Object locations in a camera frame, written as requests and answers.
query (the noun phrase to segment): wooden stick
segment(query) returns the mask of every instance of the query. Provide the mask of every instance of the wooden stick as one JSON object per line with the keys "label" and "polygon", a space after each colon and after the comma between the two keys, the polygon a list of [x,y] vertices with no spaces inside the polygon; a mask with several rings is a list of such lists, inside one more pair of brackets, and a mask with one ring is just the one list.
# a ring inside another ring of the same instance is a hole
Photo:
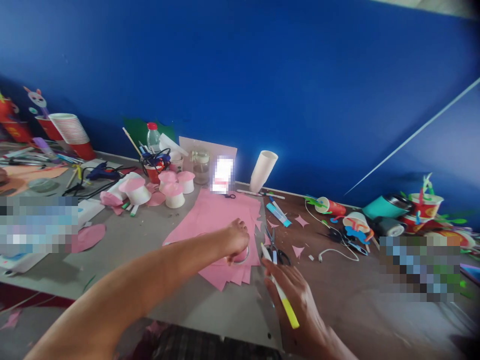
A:
{"label": "wooden stick", "polygon": [[68,181],[68,184],[66,184],[66,188],[70,188],[70,185],[72,184],[72,181],[74,180],[75,178],[75,175],[77,174],[77,171],[78,171],[78,167],[75,169],[75,171],[73,172],[73,174],[71,175],[71,178],[70,180]]}
{"label": "wooden stick", "polygon": [[139,148],[137,147],[137,145],[135,145],[134,141],[132,140],[132,138],[130,137],[130,134],[128,133],[127,129],[125,129],[124,127],[122,127],[123,131],[125,132],[125,135],[130,139],[130,142],[131,144],[133,145],[133,147],[135,148],[136,152],[138,153],[138,155],[142,156],[142,154],[140,153],[140,150]]}

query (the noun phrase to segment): yellow marker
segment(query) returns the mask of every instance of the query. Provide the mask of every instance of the yellow marker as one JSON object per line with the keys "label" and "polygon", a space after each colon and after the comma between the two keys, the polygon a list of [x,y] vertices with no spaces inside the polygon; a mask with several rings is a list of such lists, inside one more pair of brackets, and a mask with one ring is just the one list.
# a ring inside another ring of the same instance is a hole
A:
{"label": "yellow marker", "polygon": [[[261,252],[263,253],[263,257],[267,260],[272,261],[269,251],[267,250],[263,242],[260,244],[260,246],[261,246]],[[275,284],[276,289],[278,291],[278,295],[280,296],[281,303],[285,308],[285,312],[286,312],[286,315],[288,316],[288,320],[290,320],[291,327],[293,329],[299,328],[300,324],[299,324],[299,321],[297,320],[297,316],[295,315],[294,310],[292,309],[292,305],[290,304],[290,301],[287,299],[287,296],[285,295],[284,291],[277,283],[277,280],[275,280],[273,276],[272,278],[273,278],[273,283]]]}

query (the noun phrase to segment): person's right hand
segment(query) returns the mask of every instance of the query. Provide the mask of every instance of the person's right hand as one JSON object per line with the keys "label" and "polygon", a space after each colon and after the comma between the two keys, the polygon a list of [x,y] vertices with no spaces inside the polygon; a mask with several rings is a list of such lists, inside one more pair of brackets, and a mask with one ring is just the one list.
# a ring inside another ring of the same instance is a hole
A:
{"label": "person's right hand", "polygon": [[[309,359],[356,359],[355,355],[339,339],[331,327],[320,317],[309,284],[295,266],[275,265],[262,259],[266,267],[265,285],[276,313],[283,325],[289,329],[293,340],[293,352]],[[300,326],[292,329],[277,287],[268,278],[272,275],[285,293]]]}

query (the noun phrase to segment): water bottle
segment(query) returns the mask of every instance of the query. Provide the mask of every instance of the water bottle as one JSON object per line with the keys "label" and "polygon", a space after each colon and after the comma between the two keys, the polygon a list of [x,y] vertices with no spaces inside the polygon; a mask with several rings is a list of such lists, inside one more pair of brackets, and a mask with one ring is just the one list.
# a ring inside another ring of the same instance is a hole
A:
{"label": "water bottle", "polygon": [[163,150],[161,148],[162,144],[160,143],[160,133],[157,124],[149,122],[146,124],[146,127],[148,128],[148,134],[146,135],[146,145],[148,146],[148,150],[152,154],[157,154]]}

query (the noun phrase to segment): black scissors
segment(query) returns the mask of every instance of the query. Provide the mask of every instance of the black scissors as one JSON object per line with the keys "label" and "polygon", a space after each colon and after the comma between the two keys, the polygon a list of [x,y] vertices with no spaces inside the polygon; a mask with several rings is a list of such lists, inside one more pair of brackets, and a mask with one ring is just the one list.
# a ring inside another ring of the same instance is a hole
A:
{"label": "black scissors", "polygon": [[266,233],[268,234],[268,237],[270,238],[270,242],[271,242],[271,245],[266,245],[266,249],[268,251],[268,253],[270,254],[270,258],[273,259],[273,261],[275,262],[275,255],[274,255],[274,252],[276,252],[276,257],[277,257],[277,261],[281,264],[281,265],[288,265],[288,266],[291,266],[292,263],[290,261],[290,258],[287,256],[286,253],[284,253],[282,250],[280,250],[276,245],[275,245],[275,229],[273,229],[273,232],[272,234],[273,235],[270,235],[270,232],[269,232],[269,229],[267,228],[266,229]]}

